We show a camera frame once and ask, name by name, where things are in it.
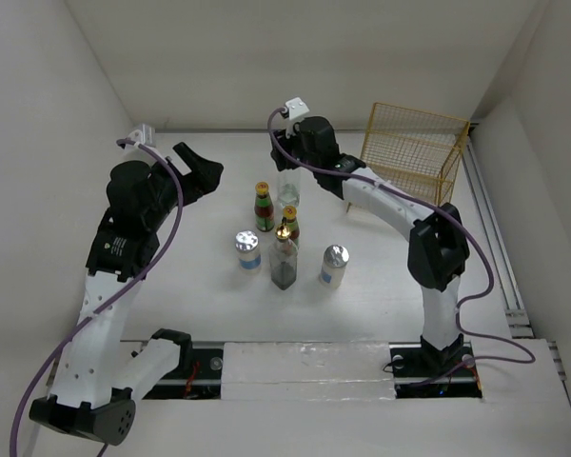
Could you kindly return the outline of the clear glass oil bottle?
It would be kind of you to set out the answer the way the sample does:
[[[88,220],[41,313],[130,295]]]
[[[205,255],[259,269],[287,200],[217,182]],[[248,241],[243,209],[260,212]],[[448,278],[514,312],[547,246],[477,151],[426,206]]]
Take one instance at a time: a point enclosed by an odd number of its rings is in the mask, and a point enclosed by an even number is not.
[[[301,170],[284,169],[277,174],[277,201],[282,208],[300,205]]]

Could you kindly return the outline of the dark liquid glass bottle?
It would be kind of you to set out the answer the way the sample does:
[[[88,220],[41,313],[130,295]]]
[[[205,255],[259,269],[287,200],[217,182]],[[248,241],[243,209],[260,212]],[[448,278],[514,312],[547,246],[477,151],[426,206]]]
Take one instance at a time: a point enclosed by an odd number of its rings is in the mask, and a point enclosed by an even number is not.
[[[275,239],[269,247],[271,281],[281,290],[291,287],[297,279],[298,248],[291,239],[286,222],[275,229]]]

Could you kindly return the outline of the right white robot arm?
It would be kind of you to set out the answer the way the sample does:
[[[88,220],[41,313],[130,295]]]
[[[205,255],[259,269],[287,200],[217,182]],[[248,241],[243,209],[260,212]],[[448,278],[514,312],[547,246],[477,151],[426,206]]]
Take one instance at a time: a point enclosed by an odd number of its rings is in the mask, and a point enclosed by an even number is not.
[[[387,183],[361,159],[344,154],[329,122],[307,117],[287,129],[269,129],[279,170],[304,168],[318,185],[346,203],[369,210],[408,244],[407,268],[423,297],[417,351],[420,385],[450,375],[463,360],[459,288],[470,255],[468,232],[456,207],[430,205]]]

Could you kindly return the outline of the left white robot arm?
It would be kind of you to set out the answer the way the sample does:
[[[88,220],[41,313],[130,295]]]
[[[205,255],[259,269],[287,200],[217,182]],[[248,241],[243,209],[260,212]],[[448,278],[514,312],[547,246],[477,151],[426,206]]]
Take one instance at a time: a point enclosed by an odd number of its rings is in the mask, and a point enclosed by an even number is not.
[[[59,364],[48,395],[34,400],[29,413],[43,427],[106,447],[127,438],[138,403],[163,377],[183,377],[194,367],[190,335],[165,328],[123,368],[116,359],[133,298],[179,227],[165,242],[159,228],[170,214],[180,220],[184,206],[215,191],[224,171],[185,143],[173,150],[188,166],[186,174],[153,149],[140,149],[153,164],[128,160],[109,174],[108,208],[86,262],[78,323],[56,351]]]

